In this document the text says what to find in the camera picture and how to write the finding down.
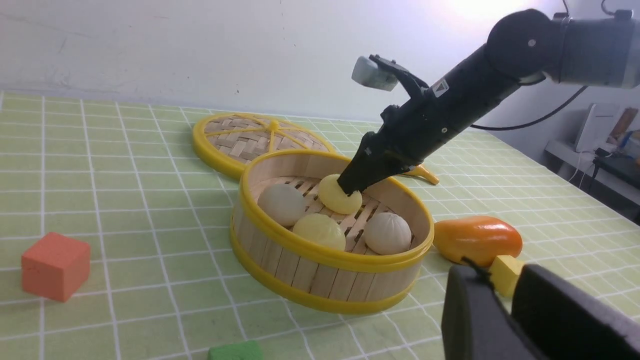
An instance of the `green block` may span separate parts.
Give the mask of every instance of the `green block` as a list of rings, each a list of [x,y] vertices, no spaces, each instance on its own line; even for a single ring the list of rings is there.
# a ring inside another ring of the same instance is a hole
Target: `green block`
[[[262,350],[256,341],[222,345],[209,349],[207,360],[262,360]]]

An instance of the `yellow cube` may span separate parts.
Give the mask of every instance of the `yellow cube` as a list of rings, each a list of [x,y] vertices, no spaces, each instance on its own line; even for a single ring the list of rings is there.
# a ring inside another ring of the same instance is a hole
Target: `yellow cube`
[[[523,266],[524,262],[510,255],[495,257],[489,272],[491,273],[491,282],[500,295],[507,298],[513,297]]]

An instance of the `steamed bun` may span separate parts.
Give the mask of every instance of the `steamed bun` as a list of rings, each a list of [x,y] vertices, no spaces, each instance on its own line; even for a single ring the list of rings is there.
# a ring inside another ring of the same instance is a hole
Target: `steamed bun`
[[[318,184],[318,198],[329,210],[334,213],[349,215],[362,206],[362,194],[354,192],[351,196],[342,191],[338,185],[339,174],[325,176]]]
[[[324,214],[309,214],[294,225],[292,232],[305,240],[344,251],[347,241],[338,223]]]
[[[399,254],[411,246],[411,229],[400,216],[377,213],[364,225],[362,232],[367,246],[380,255]]]
[[[295,187],[273,184],[258,198],[258,206],[278,224],[293,226],[305,214],[305,199]]]

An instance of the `grid pattern tablecloth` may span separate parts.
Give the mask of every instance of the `grid pattern tablecloth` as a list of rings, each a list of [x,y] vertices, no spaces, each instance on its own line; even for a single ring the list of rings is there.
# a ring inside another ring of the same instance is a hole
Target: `grid pattern tablecloth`
[[[215,111],[0,93],[0,354],[7,359],[205,359],[256,339],[268,359],[441,359],[447,269],[437,251],[402,303],[372,316],[281,299],[230,250],[235,181],[204,165],[191,128]],[[377,124],[288,118],[346,156]],[[441,183],[401,178],[435,220],[489,214],[521,258],[640,320],[640,229],[491,135],[430,156]],[[20,255],[49,231],[92,246],[67,303],[20,288]]]

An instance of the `bamboo steamer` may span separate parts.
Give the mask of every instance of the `bamboo steamer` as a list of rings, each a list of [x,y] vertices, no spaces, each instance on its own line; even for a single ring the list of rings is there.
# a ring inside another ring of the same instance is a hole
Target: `bamboo steamer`
[[[193,127],[193,149],[205,164],[233,179],[258,156],[287,149],[335,152],[311,130],[267,115],[222,113]]]
[[[240,264],[256,280],[293,302],[331,313],[375,313],[408,294],[433,242],[434,223],[420,199],[392,178],[364,191],[362,207],[355,214],[345,216],[325,208],[316,185],[324,176],[341,173],[348,163],[348,158],[337,154],[303,149],[253,160],[240,180],[231,244]],[[322,213],[338,221],[346,234],[346,251],[304,240],[269,218],[257,199],[276,183],[297,187],[306,200],[306,213]],[[377,255],[361,239],[366,222],[384,211],[407,221],[412,232],[408,251]]]

